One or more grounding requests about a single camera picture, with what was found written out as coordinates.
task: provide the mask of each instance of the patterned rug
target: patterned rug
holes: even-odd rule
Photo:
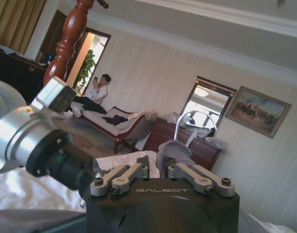
[[[58,129],[69,132],[72,137],[73,145],[88,154],[96,158],[114,155],[114,140],[101,133],[87,122],[74,116],[63,120],[53,118],[52,122]],[[118,147],[117,154],[127,153],[130,153],[129,149],[125,148],[123,145]]]

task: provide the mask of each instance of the chaise lounge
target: chaise lounge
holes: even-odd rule
[[[72,102],[71,107],[81,107],[82,104],[77,102]],[[138,140],[144,139],[156,121],[156,115],[152,112],[140,112],[135,118],[128,121],[119,123],[114,126],[108,123],[103,117],[114,117],[118,115],[120,117],[128,118],[129,113],[123,111],[117,107],[113,107],[107,114],[100,114],[92,111],[83,111],[81,119],[88,122],[93,127],[97,128],[99,131],[103,132],[110,138],[115,140],[114,143],[114,154],[117,154],[117,148],[120,143],[124,143],[125,146],[135,149],[135,145]]]

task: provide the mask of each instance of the painting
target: painting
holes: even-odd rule
[[[273,138],[291,105],[241,87],[227,118]]]

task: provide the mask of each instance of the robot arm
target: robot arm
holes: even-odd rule
[[[48,116],[63,111],[75,92],[58,78],[29,106],[11,92],[10,100],[0,94],[0,103],[11,106],[0,112],[0,172],[25,166],[33,176],[50,175],[78,189],[86,201],[88,233],[237,233],[239,196],[229,179],[176,163],[165,166],[167,178],[150,179],[141,162],[95,179],[93,158],[73,146]]]
[[[34,176],[50,175],[84,192],[93,179],[93,159],[73,146],[69,134],[56,129],[49,117],[52,111],[62,112],[75,95],[55,77],[25,106],[22,96],[0,81],[0,105],[4,101],[8,107],[0,111],[0,173],[25,166]]]

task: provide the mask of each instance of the brown curtain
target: brown curtain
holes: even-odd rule
[[[22,54],[46,0],[0,0],[0,44]]]

